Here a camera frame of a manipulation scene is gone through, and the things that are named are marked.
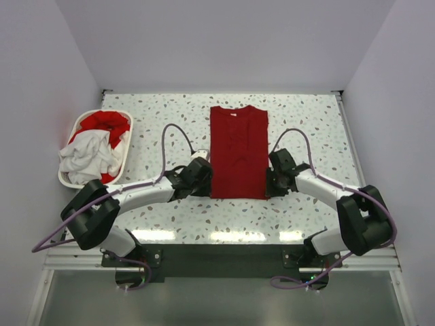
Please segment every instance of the glass panel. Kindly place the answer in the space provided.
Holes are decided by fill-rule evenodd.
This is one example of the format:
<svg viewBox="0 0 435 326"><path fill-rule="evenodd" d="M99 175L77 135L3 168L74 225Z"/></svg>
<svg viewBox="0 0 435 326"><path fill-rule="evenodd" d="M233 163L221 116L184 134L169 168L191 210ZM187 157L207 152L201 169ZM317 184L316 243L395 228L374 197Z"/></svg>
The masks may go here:
<svg viewBox="0 0 435 326"><path fill-rule="evenodd" d="M388 272L335 272L320 294L233 278L168 278L125 293L113 271L56 272L41 320L43 326L403 324Z"/></svg>

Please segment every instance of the cable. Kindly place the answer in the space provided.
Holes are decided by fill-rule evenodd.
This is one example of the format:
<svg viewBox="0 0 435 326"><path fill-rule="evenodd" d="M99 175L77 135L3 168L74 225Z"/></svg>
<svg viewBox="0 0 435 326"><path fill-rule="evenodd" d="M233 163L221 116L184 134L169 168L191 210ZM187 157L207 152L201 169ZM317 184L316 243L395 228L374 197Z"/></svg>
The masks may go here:
<svg viewBox="0 0 435 326"><path fill-rule="evenodd" d="M352 193L354 193L354 194L357 194L357 195L359 195L359 196L361 196L361 197L364 197L365 199L368 199L368 200L370 200L371 202L373 202L373 204L375 204L376 206L378 206L382 211L383 211L383 213L387 216L387 218L388 218L388 221L389 221L389 224L391 225L391 228L392 228L392 230L393 230L393 232L392 232L392 235L391 235L391 238L386 242L386 243L384 243L384 244L382 244L379 248L385 248L385 247L388 247L389 245L391 245L394 241L395 241L395 239L396 239L396 236L397 236L397 227L396 227L396 223L394 222L394 220L393 220L393 217L391 216L391 214L389 213L389 211L378 201L378 200L376 200L375 198L373 198L372 196L370 196L370 195L368 195L368 194L365 194L364 192L361 192L360 190L358 190L358 189L353 189L353 188L350 188L350 187L347 187L346 185L343 185L343 184L340 184L340 183L337 183L337 182L334 182L334 181L332 181L332 180L329 180L328 178L326 178L326 177L324 177L324 176L322 176L321 174L319 174L319 173L317 173L316 172L316 170L314 169L314 164L313 164L313 155L312 155L312 153L311 153L311 146L310 146L310 142L309 142L309 139L308 139L308 136L301 130L301 129L298 129L298 128L289 128L289 129L287 129L287 130L285 130L279 137L278 137L278 140L277 140L277 142L275 143L275 146L273 147L273 149L272 149L272 151L274 151L276 148L277 148L277 146L278 146L278 143L279 143L279 141L281 140L281 138L283 138L283 136L287 133L287 132L289 132L289 131L296 131L296 132L299 132L303 137L304 137L304 139L305 139L305 143L307 144L307 152L308 152L308 161L309 161L309 165L310 165L310 168L311 168L311 170L313 171L313 174L317 177L317 178L319 178L320 180L322 180L322 181L324 181L324 182L326 182L326 183L329 183L330 185L333 185L333 186L335 186L335 187L338 187L338 188L342 188L342 189L344 189L344 190L346 190L346 191L348 191L348 192L352 192ZM272 277L271 278L271 285L273 286L273 287L275 287L275 288L277 288L277 289L284 289L284 290L293 290L293 289L302 289L303 287L308 287L309 285L311 285L311 284L313 284L313 283L315 283L315 282L317 282L319 279L321 279L322 277L324 277L325 275L327 275L327 274L329 274L329 272L331 271L331 270L333 270L335 267L337 267L339 264L341 264L345 259L347 259L348 257L350 257L352 255L352 253L347 253L346 255L344 255L344 256L342 256L339 260L337 260L336 262L334 262L329 268L327 268L326 270L324 270L322 273L320 273L317 277L315 277L313 280L310 280L309 282L307 282L307 283L301 283L299 280L296 280L295 278L291 278L291 277L287 277L287 276L274 276L274 277ZM294 286L294 287L284 287L283 285L280 285L280 284L277 284L277 283L274 283L273 281L274 280L290 280L290 281L292 281L292 282L296 282L296 283L300 283L300 284L298 284L298 285L296 285L296 286Z"/></svg>
<svg viewBox="0 0 435 326"><path fill-rule="evenodd" d="M153 185L157 182L159 182L163 176L164 176L164 171L166 169L166 153L164 150L164 136L166 134L166 131L169 127L175 127L177 128L179 131L181 131L181 133L183 134L184 138L186 138L188 144L189 144L189 148L191 153L194 153L194 149L192 144L190 143L189 137L188 135L184 132L183 129L181 129L180 126L178 126L177 124L167 124L162 131L162 170L160 171L159 176L157 177L157 179L155 179L154 181L148 181L148 182L143 182L143 183L138 183L135 185L129 185L124 187L123 190L130 190L130 189L135 189L135 188L140 188L140 187L147 187L149 185ZM43 251L45 249L48 248L52 248L52 247L56 247L59 245L63 245L65 243L69 243L69 242L73 242L75 241L74 239L69 239L69 240L63 240L63 241L58 241L58 242L53 242L50 244L47 244L44 246L44 243L46 243L47 241L49 241L49 239L51 239L57 232L61 231L63 228L65 228L69 223L71 223L79 214L83 213L84 211L86 211L87 209L91 208L94 205L99 204L100 202L104 201L105 199L112 197L116 194L119 194L120 190L114 190L112 192L109 192L108 194L105 194L95 200L93 200L92 202L86 204L85 206L83 206L82 208L80 208L78 211L74 212L70 217L68 217L66 220L64 220L53 232L51 232L48 236L46 236L44 239L42 239L41 241L39 241L33 248L32 248L32 253L37 253L39 251Z"/></svg>
<svg viewBox="0 0 435 326"><path fill-rule="evenodd" d="M108 253L114 259L117 259L119 261L123 261L123 262L129 263L129 264L137 264L137 265L143 266L148 271L148 277L142 282L142 284L138 285L137 287L127 287L126 288L127 291L140 290L140 289L144 288L151 281L152 269L150 268L150 266L147 263L144 263L143 261L140 261L140 260L132 260L132 259L123 258L123 257L116 255L115 253L113 253L111 251L106 251L106 253Z"/></svg>

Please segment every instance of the table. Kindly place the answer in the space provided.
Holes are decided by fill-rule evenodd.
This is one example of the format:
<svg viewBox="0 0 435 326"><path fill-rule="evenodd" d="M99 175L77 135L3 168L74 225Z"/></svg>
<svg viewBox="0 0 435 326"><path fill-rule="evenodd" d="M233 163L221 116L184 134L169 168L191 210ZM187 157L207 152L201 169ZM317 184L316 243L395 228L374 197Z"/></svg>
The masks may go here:
<svg viewBox="0 0 435 326"><path fill-rule="evenodd" d="M130 151L120 183L144 180L161 169L160 137L169 122L179 124L194 148L209 148L210 107L253 105L268 111L268 141L290 127L304 130L311 142L318 171L358 185L341 112L334 94L106 94L102 110L123 110L134 117ZM186 164L190 152L178 130L167 134L167 167ZM283 138L297 164L307 149L298 133ZM153 204L116 219L144 243L302 243L303 238L338 226L336 213L310 196L292 193L270 200L212 200L189 197Z"/></svg>

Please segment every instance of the white cloth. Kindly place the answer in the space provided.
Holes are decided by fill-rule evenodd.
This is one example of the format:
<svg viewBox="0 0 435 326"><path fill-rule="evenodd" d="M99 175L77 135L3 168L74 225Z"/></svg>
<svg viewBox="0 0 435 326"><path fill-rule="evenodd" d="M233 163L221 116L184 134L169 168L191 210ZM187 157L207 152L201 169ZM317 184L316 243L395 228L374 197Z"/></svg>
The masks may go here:
<svg viewBox="0 0 435 326"><path fill-rule="evenodd" d="M83 185L101 179L101 173L115 177L122 165L129 132L125 132L115 149L109 144L110 133L105 130L87 130L75 136L74 141L59 151L60 171L68 173L70 182Z"/></svg>

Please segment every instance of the black mounting plate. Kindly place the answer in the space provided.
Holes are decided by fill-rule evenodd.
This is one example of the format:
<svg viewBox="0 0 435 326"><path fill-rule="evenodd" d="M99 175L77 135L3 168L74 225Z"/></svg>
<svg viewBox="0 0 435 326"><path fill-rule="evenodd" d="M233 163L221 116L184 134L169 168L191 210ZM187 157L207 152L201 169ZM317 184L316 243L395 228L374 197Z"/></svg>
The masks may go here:
<svg viewBox="0 0 435 326"><path fill-rule="evenodd" d="M309 279L310 273L299 268L323 269L336 261L336 255L317 257L304 263L303 244L143 244L145 260L152 268L153 283L164 282L166 277L193 278L271 278L276 275L297 280ZM101 266L108 268L137 267L104 258ZM137 271L117 271L118 284L139 281ZM327 278L321 285L326 285Z"/></svg>

